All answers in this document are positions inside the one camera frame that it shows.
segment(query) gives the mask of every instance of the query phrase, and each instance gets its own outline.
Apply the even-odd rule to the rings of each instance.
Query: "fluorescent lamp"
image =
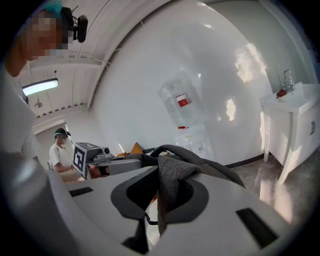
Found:
[[[31,94],[36,94],[38,92],[56,88],[56,87],[58,87],[58,79],[54,78],[54,79],[49,79],[49,80],[29,84],[23,87],[22,89],[25,96],[29,96]]]

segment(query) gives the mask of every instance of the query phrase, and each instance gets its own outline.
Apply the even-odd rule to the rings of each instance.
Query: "tiled floor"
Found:
[[[232,170],[254,195],[274,207],[288,223],[297,225],[308,216],[320,191],[320,151],[316,150],[280,185],[282,169],[270,155],[267,162],[261,159]]]

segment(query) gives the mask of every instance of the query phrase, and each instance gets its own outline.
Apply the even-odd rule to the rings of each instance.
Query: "headset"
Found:
[[[62,20],[67,24],[68,31],[73,31],[73,40],[83,43],[86,40],[88,19],[85,15],[76,18],[68,7],[62,7],[60,11]]]
[[[62,18],[63,34],[62,43],[67,44],[69,35],[73,32],[73,40],[78,40],[83,43],[86,40],[88,19],[85,15],[79,18],[73,16],[75,9],[71,10],[68,7],[62,6],[61,0],[51,0],[47,2],[42,8],[55,15],[56,18]]]

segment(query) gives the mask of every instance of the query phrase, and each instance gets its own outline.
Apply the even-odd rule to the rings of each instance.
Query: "white curved wall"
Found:
[[[177,128],[157,96],[179,71],[207,110],[215,161],[230,164],[263,153],[260,98],[272,93],[263,63],[222,15],[196,1],[167,6],[135,32],[101,80],[92,110],[113,153],[175,144]]]

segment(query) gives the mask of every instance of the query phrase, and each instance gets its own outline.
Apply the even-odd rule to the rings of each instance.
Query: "person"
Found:
[[[63,27],[54,13],[41,10],[31,17],[15,37],[0,69],[0,89],[5,95],[0,102],[0,148],[27,158],[37,158],[32,143],[36,115],[28,106],[18,75],[27,64],[40,56],[50,55],[63,42]]]
[[[54,134],[54,144],[50,147],[49,155],[55,171],[61,174],[64,182],[83,181],[83,177],[72,165],[72,158],[63,146],[68,141],[69,132],[59,128]]]

